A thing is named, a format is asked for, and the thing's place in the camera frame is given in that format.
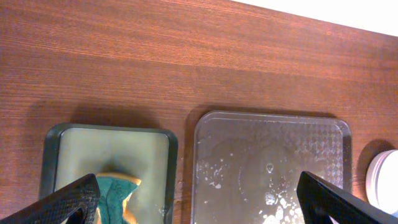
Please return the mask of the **green yellow sponge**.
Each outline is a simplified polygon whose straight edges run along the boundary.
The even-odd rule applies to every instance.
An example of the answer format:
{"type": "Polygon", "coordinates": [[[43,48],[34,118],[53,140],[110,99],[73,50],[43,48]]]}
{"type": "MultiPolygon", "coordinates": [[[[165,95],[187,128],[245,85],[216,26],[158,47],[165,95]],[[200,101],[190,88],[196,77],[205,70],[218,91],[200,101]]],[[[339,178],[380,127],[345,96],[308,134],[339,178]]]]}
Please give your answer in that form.
{"type": "Polygon", "coordinates": [[[140,186],[141,179],[117,172],[105,172],[97,174],[96,180],[100,198],[95,223],[136,224],[137,220],[127,209],[127,204],[133,192],[140,186]]]}

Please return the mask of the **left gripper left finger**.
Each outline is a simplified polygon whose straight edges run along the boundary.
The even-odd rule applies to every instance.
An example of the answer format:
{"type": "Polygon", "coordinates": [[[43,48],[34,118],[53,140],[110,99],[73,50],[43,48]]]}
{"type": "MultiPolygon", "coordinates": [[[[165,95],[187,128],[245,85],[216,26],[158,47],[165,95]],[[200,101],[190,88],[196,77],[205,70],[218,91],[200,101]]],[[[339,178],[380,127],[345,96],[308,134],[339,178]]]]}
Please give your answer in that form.
{"type": "Polygon", "coordinates": [[[1,223],[93,223],[99,200],[96,176],[87,174],[1,223]]]}

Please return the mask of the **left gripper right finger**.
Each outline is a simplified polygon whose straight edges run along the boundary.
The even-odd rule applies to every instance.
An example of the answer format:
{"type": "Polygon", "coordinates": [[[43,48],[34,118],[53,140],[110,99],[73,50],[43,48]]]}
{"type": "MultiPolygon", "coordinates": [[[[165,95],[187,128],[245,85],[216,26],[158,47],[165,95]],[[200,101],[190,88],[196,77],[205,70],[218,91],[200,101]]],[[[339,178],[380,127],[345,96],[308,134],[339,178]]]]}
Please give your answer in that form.
{"type": "Polygon", "coordinates": [[[297,197],[305,223],[397,223],[396,217],[308,171],[300,175],[297,197]]]}

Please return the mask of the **grey plate yellow stain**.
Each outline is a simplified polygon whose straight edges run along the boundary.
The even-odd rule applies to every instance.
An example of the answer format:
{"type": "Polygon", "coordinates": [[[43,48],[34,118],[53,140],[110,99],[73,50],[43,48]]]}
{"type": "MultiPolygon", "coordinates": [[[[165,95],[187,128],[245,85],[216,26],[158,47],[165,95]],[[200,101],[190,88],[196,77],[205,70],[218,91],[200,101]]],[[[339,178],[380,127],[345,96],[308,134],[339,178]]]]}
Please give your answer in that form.
{"type": "Polygon", "coordinates": [[[369,203],[397,217],[397,149],[379,153],[366,173],[366,195],[369,203]]]}

